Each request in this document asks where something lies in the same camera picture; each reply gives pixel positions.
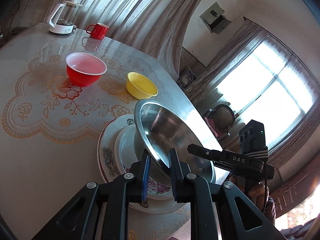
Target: flower pattern plate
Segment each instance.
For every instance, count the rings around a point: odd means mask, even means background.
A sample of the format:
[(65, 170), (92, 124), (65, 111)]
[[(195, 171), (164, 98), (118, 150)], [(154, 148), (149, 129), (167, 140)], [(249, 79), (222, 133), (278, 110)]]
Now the flower pattern plate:
[[(100, 135), (97, 159), (100, 173), (106, 183), (113, 181), (120, 175), (114, 156), (115, 142), (120, 131), (131, 124), (134, 124), (133, 114), (122, 115), (111, 121)], [(173, 213), (184, 205), (184, 203), (175, 202), (173, 197), (167, 200), (155, 200), (147, 197), (145, 203), (130, 203), (132, 208), (149, 214)]]

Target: yellow bowl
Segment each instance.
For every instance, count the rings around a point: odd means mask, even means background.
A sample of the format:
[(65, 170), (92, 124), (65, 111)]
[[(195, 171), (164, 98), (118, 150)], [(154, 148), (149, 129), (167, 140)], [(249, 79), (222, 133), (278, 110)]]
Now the yellow bowl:
[(144, 75), (136, 72), (127, 74), (127, 90), (137, 99), (148, 99), (158, 94), (156, 85)]

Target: red bowl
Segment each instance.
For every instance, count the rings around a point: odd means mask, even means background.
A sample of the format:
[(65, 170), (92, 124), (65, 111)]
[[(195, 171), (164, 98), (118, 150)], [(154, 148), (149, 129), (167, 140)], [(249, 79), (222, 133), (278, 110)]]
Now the red bowl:
[(66, 63), (69, 79), (78, 87), (91, 85), (107, 71), (107, 65), (101, 59), (84, 52), (69, 54)]

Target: plastic bowl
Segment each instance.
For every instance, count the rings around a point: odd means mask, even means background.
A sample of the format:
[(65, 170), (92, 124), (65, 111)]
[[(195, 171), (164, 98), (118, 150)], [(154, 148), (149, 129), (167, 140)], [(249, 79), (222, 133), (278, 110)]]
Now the plastic bowl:
[(158, 94), (156, 85), (144, 75), (136, 72), (127, 74), (127, 90), (137, 99), (148, 99)]
[(91, 85), (107, 71), (107, 65), (101, 59), (84, 52), (69, 54), (66, 63), (69, 79), (78, 87)]

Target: human hand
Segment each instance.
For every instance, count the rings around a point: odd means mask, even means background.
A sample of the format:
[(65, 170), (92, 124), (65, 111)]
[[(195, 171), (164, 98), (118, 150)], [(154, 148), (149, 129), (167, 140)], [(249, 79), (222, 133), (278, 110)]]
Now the human hand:
[[(241, 190), (244, 193), (244, 187), (241, 187), (237, 184), (237, 178), (236, 176), (231, 176), (229, 181), (231, 181), (233, 184), (235, 184), (239, 190)], [(260, 210), (263, 209), (264, 206), (264, 185), (262, 184), (257, 184), (255, 186), (253, 186), (249, 192), (248, 192), (248, 197), (257, 197), (257, 201), (256, 201), (256, 206), (257, 208), (259, 208)], [(269, 188), (267, 187), (267, 199), (266, 202), (268, 201), (268, 197), (269, 197)]]

